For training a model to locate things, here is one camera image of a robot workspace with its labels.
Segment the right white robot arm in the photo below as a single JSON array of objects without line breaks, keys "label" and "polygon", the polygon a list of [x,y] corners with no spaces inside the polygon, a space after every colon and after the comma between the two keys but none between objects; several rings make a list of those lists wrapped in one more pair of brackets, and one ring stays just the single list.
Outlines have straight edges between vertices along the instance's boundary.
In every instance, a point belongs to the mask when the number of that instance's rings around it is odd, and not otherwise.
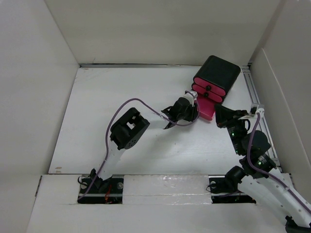
[{"label": "right white robot arm", "polygon": [[222,198],[242,192],[259,202],[278,218],[288,233],[311,231],[311,205],[287,182],[267,155],[271,145],[265,133],[257,130],[264,107],[253,104],[251,110],[232,110],[216,104],[218,128],[226,128],[235,153],[242,158],[223,177],[209,179],[208,189]]}]

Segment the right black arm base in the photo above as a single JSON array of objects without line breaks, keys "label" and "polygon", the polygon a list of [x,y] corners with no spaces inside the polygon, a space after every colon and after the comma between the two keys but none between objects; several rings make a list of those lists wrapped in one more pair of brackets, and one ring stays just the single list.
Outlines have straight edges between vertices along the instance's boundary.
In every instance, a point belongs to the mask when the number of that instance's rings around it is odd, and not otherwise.
[{"label": "right black arm base", "polygon": [[208,177],[208,180],[209,184],[206,187],[206,191],[211,195],[212,204],[256,204],[256,201],[252,197],[234,187],[229,187],[226,183],[227,179],[225,176],[212,175]]}]

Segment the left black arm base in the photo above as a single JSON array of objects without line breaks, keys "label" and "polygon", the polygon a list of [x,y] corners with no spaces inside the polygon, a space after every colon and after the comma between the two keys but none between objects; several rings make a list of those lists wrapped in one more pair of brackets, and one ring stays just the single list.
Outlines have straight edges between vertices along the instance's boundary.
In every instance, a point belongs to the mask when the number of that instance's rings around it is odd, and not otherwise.
[{"label": "left black arm base", "polygon": [[123,176],[112,176],[104,181],[99,188],[94,183],[86,195],[84,194],[91,184],[91,178],[80,176],[77,181],[80,185],[77,200],[79,204],[122,204]]}]

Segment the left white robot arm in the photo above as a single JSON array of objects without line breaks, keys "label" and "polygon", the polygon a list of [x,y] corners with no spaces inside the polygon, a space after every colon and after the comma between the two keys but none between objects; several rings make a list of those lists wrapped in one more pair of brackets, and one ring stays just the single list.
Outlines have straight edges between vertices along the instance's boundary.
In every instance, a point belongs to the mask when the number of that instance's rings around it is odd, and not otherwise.
[{"label": "left white robot arm", "polygon": [[[151,113],[143,115],[135,107],[128,109],[118,120],[115,120],[121,109],[131,101],[139,101]],[[127,100],[116,111],[110,120],[105,133],[106,154],[99,169],[90,173],[89,188],[104,192],[108,188],[108,180],[113,176],[115,167],[126,150],[137,144],[147,130],[168,130],[174,126],[186,127],[199,117],[197,93],[187,91],[172,106],[156,111],[138,98]]]}]

